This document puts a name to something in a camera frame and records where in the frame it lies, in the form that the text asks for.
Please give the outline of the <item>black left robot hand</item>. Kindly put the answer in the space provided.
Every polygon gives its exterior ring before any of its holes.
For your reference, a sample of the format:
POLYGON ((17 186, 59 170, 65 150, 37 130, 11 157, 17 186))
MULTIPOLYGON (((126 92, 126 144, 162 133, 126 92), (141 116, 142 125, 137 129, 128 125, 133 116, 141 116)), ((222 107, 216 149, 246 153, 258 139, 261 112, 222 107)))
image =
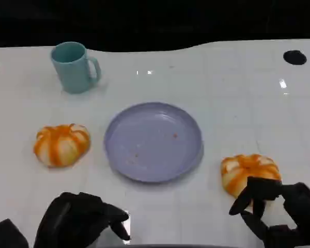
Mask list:
POLYGON ((47 208, 34 247, 88 247, 108 227, 124 241, 131 239, 123 222, 129 215, 87 193, 63 192, 47 208))

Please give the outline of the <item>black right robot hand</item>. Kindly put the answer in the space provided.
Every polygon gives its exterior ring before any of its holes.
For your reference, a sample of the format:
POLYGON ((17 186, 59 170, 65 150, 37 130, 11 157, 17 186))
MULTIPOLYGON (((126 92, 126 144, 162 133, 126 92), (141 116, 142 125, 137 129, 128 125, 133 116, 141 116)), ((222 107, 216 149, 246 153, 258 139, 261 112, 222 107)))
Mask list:
POLYGON ((247 185, 233 203, 230 215, 240 214, 248 228, 264 247, 310 245, 310 188, 302 183, 283 185, 281 181, 248 177, 247 185), (284 198, 283 207, 297 227, 267 226, 262 220, 266 201, 284 198))

